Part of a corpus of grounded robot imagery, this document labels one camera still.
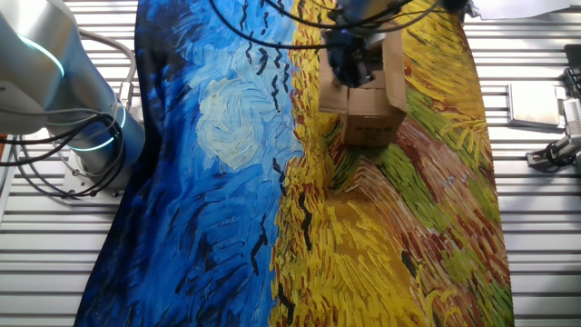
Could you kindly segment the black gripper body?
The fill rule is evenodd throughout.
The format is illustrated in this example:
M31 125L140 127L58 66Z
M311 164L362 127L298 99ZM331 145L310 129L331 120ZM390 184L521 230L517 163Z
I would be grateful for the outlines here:
M379 48L375 35L355 35L345 29L326 29L324 41L331 68L348 68L356 64L368 67Z

